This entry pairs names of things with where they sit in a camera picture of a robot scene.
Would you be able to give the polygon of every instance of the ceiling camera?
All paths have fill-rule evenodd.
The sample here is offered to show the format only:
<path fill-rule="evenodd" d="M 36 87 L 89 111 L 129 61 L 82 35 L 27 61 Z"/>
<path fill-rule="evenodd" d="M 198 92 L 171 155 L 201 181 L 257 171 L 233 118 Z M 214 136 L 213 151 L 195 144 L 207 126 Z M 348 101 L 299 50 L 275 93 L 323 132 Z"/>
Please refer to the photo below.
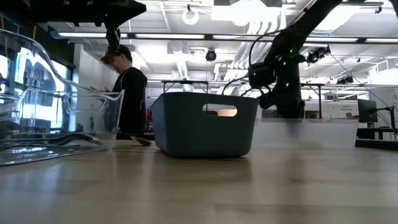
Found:
<path fill-rule="evenodd" d="M 209 49 L 206 54 L 206 61 L 214 62 L 217 58 L 217 54 L 214 49 Z"/>
<path fill-rule="evenodd" d="M 315 49 L 313 52 L 309 52 L 306 58 L 307 63 L 317 63 L 319 60 L 323 59 L 325 55 L 330 54 L 330 48 L 327 47 L 319 47 Z"/>

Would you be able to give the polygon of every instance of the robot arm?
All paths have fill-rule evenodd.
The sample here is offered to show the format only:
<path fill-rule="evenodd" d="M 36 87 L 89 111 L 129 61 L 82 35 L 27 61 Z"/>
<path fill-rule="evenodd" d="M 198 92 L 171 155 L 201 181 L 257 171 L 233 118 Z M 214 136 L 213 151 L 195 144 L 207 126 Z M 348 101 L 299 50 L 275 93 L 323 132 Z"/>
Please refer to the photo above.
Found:
<path fill-rule="evenodd" d="M 341 1 L 318 0 L 305 10 L 295 24 L 275 37 L 264 62 L 250 66 L 249 82 L 252 88 L 260 89 L 276 82 L 271 91 L 259 97 L 262 108 L 276 105 L 277 112 L 284 118 L 300 118 L 303 115 L 305 103 L 301 98 L 299 63 L 305 59 L 299 50 L 310 33 Z M 398 0 L 390 1 L 398 12 Z"/>

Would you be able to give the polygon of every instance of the wooden table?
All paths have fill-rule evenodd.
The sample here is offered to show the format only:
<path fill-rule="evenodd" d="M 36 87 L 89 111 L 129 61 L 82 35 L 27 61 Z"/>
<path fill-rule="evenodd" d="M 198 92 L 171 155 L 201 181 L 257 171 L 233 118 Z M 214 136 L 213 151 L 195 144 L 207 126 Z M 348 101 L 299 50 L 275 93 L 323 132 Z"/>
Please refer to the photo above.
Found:
<path fill-rule="evenodd" d="M 264 149 L 242 159 L 112 151 L 0 169 L 0 223 L 397 223 L 398 154 Z"/>

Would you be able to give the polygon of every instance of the black shirt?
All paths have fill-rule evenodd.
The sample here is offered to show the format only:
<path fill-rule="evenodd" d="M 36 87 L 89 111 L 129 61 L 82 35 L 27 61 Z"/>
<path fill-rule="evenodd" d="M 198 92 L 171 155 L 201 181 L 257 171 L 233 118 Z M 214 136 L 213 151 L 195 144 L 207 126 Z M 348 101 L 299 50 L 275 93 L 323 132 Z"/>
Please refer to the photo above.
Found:
<path fill-rule="evenodd" d="M 147 77 L 134 67 L 122 72 L 116 80 L 112 92 L 124 90 L 119 120 L 122 133 L 144 134 L 146 86 Z"/>

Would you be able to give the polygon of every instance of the cable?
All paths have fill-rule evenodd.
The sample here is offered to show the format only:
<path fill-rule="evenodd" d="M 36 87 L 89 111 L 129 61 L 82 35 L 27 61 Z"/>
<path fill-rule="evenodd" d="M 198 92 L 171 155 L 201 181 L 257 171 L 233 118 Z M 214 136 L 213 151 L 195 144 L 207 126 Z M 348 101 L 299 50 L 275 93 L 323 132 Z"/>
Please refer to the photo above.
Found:
<path fill-rule="evenodd" d="M 330 54 L 330 55 L 336 60 L 336 62 L 337 62 L 347 73 L 349 73 L 349 71 L 348 71 L 348 70 L 335 58 L 335 56 L 333 56 L 332 54 Z M 355 79 L 360 85 L 362 85 L 362 87 L 364 87 L 364 88 L 365 88 L 368 92 L 370 92 L 374 97 L 376 97 L 378 100 L 380 100 L 380 102 L 384 103 L 387 107 L 390 107 L 386 102 L 382 101 L 382 100 L 380 99 L 380 97 L 378 97 L 376 94 L 374 94 L 368 87 L 364 86 L 357 78 L 355 78 L 353 75 L 352 75 L 351 77 L 353 77 L 353 79 Z"/>
<path fill-rule="evenodd" d="M 382 114 L 380 111 L 378 111 L 377 113 L 378 113 L 380 116 L 382 116 L 385 120 L 388 121 L 388 118 L 386 118 L 386 116 L 385 116 L 384 114 Z"/>
<path fill-rule="evenodd" d="M 377 112 L 377 115 L 384 121 L 384 124 L 386 124 L 389 127 L 386 117 L 384 115 L 382 116 L 382 114 L 380 114 L 379 112 Z"/>
<path fill-rule="evenodd" d="M 252 90 L 252 88 L 250 88 L 250 89 L 246 90 L 244 93 L 242 93 L 242 95 L 241 95 L 241 96 L 244 96 L 244 95 L 246 95 L 246 94 L 247 94 L 247 93 L 249 93 L 251 90 Z"/>
<path fill-rule="evenodd" d="M 245 75 L 245 76 L 243 76 L 243 77 L 241 77 L 241 78 L 235 78 L 234 80 L 229 81 L 229 82 L 224 86 L 222 95 L 224 95 L 225 89 L 226 89 L 232 82 L 236 82 L 236 81 L 242 80 L 242 79 L 244 79 L 244 78 L 247 78 L 248 76 L 249 76 L 249 75 Z"/>
<path fill-rule="evenodd" d="M 346 70 L 346 72 L 347 73 L 349 73 L 349 71 L 335 58 L 335 56 L 333 56 L 332 54 L 330 54 L 335 60 L 336 60 L 336 62 L 344 69 L 344 70 Z M 380 100 L 382 103 L 384 103 L 387 107 L 389 107 L 389 105 L 386 103 L 386 102 L 384 102 L 384 101 L 382 101 L 378 96 L 376 96 L 376 94 L 374 94 L 368 87 L 366 87 L 366 86 L 364 86 L 357 78 L 355 78 L 353 75 L 352 75 L 352 77 L 353 77 L 353 79 L 355 79 L 360 85 L 362 85 L 362 87 L 364 87 L 368 92 L 370 92 L 374 97 L 376 97 L 378 100 Z"/>
<path fill-rule="evenodd" d="M 249 66 L 251 66 L 251 53 L 252 53 L 252 51 L 253 51 L 254 45 L 255 45 L 261 38 L 270 36 L 271 34 L 276 34 L 276 33 L 278 33 L 278 32 L 281 32 L 281 31 L 283 31 L 283 30 L 286 30 L 287 28 L 288 28 L 288 27 L 286 27 L 286 28 L 284 28 L 284 29 L 275 30 L 275 31 L 273 31 L 273 32 L 268 32 L 268 33 L 266 33 L 266 34 L 262 34 L 261 36 L 259 36 L 259 37 L 251 44 L 251 46 L 250 46 L 250 51 L 249 51 Z"/>

